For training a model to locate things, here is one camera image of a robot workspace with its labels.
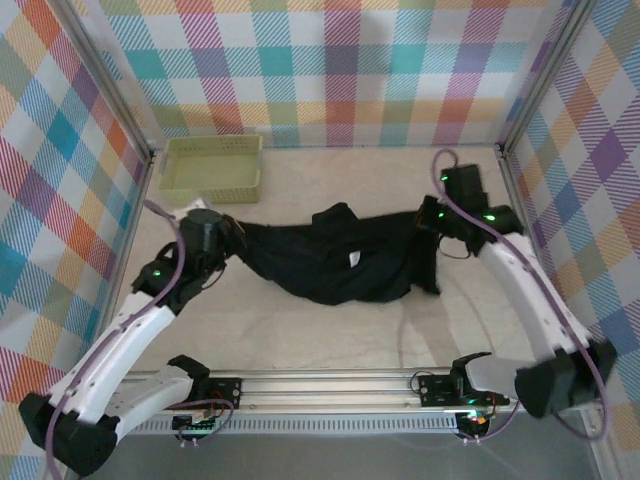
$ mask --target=black cloth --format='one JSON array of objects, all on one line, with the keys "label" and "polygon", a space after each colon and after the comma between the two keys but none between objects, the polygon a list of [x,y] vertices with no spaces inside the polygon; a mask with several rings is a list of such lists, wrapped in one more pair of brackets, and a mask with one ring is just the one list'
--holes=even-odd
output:
[{"label": "black cloth", "polygon": [[245,245],[235,253],[262,278],[324,305],[390,302],[412,284],[437,295],[437,235],[418,230],[415,218],[402,212],[358,219],[338,203],[310,225],[238,222]]}]

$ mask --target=plaid fabric wall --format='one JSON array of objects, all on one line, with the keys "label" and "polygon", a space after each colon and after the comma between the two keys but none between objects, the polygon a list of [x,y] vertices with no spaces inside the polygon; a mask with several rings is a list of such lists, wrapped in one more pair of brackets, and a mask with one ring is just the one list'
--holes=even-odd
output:
[{"label": "plaid fabric wall", "polygon": [[542,46],[538,51],[535,60],[531,64],[529,71],[518,90],[518,96],[516,97],[511,109],[509,110],[509,114],[507,115],[506,121],[502,126],[502,130],[500,132],[500,136],[498,137],[498,143],[503,143],[511,129],[513,128],[513,124],[515,119],[518,117],[520,113],[520,109],[525,99],[531,93],[536,80],[547,63],[549,54],[551,53],[553,46],[555,45],[558,36],[562,31],[562,27],[564,27],[569,19],[573,6],[577,3],[578,0],[563,0],[562,6],[558,13],[556,14],[553,24],[551,28],[547,31],[547,34],[544,38],[544,42],[542,42]]},{"label": "plaid fabric wall", "polygon": [[516,149],[547,272],[620,353],[610,391],[640,468],[640,1],[600,1]]},{"label": "plaid fabric wall", "polygon": [[0,479],[26,480],[18,404],[88,348],[143,164],[45,1],[0,11]]},{"label": "plaid fabric wall", "polygon": [[96,3],[75,0],[78,12],[121,54],[126,65],[107,63],[149,137],[151,124],[165,137],[256,131],[277,147],[493,143],[538,19],[558,6],[99,0],[105,39],[85,1]]}]

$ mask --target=beige fabric floor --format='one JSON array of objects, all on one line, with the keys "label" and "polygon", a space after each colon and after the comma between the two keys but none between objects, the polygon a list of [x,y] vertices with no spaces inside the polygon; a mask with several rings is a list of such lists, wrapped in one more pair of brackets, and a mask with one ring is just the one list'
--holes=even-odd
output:
[{"label": "beige fabric floor", "polygon": [[[219,210],[275,225],[309,222],[313,213],[339,201],[362,217],[417,209],[423,196],[434,192],[429,167],[436,151],[268,150],[260,203]],[[492,149],[458,152],[462,163],[480,165],[492,204],[508,203]],[[156,184],[153,178],[148,198],[167,206]],[[171,240],[164,221],[143,211],[119,305],[140,268]],[[453,241],[443,242],[443,248],[464,253]],[[414,290],[386,305],[326,307],[287,294],[232,259],[218,284],[153,341],[135,370],[158,370],[181,353],[215,370],[450,366],[457,357],[481,350],[530,359],[522,326],[480,262],[439,255],[438,266],[439,298]]]}]

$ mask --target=metal corner post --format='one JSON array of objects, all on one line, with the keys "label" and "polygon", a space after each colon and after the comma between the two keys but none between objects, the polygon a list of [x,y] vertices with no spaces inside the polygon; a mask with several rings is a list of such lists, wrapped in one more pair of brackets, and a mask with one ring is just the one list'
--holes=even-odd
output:
[{"label": "metal corner post", "polygon": [[531,246],[533,247],[533,251],[535,252],[536,257],[539,261],[542,261],[542,249],[540,248],[535,235],[533,235],[533,222],[527,214],[525,200],[522,197],[520,189],[518,188],[507,156],[505,155],[505,152],[500,145],[494,145],[493,151],[496,155],[496,160],[498,160],[498,166],[500,167],[500,173],[502,174],[502,180],[504,181],[505,187],[507,189],[507,194],[509,195],[511,206],[515,210],[516,215],[524,225],[524,228],[529,235]]},{"label": "metal corner post", "polygon": [[70,0],[47,0],[47,3],[69,36],[98,90],[102,93],[116,119],[129,136],[133,146],[136,148],[136,152],[140,158],[150,163],[153,155],[152,149],[149,147],[133,113],[127,106],[115,80],[104,64],[98,48],[84,28],[82,20],[78,17]]},{"label": "metal corner post", "polygon": [[509,154],[513,152],[513,149],[524,135],[529,122],[533,118],[536,110],[540,107],[540,103],[542,102],[545,93],[558,75],[558,72],[562,68],[562,65],[564,64],[571,47],[575,43],[578,34],[591,16],[591,12],[593,12],[597,3],[598,0],[575,1],[567,23],[560,32],[558,40],[554,44],[529,96],[524,101],[524,104],[513,123],[513,127],[505,138],[502,149],[507,159]]},{"label": "metal corner post", "polygon": [[107,301],[103,306],[102,315],[95,329],[95,335],[92,341],[95,341],[100,334],[109,326],[109,323],[113,319],[116,313],[116,306],[118,302],[118,296],[120,294],[120,286],[124,278],[124,273],[129,262],[129,255],[131,254],[131,247],[133,246],[133,240],[136,236],[136,227],[144,208],[144,199],[146,196],[149,183],[151,182],[151,175],[153,173],[153,161],[146,164],[144,172],[140,180],[140,195],[136,199],[131,209],[131,219],[129,220],[129,226],[125,232],[124,240],[120,246],[118,252],[118,260],[114,269],[114,275],[111,285],[111,291],[107,297]]}]

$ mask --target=gray floor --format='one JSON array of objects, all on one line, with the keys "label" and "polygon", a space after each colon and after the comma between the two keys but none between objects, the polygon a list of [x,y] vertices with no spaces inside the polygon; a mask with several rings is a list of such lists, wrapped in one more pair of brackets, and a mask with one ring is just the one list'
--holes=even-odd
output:
[{"label": "gray floor", "polygon": [[[572,416],[575,425],[577,414]],[[523,413],[480,447],[463,446],[448,434],[221,435],[198,449],[181,449],[169,436],[129,436],[89,478],[595,480],[600,476],[586,442],[572,437],[553,418],[535,420]]]}]

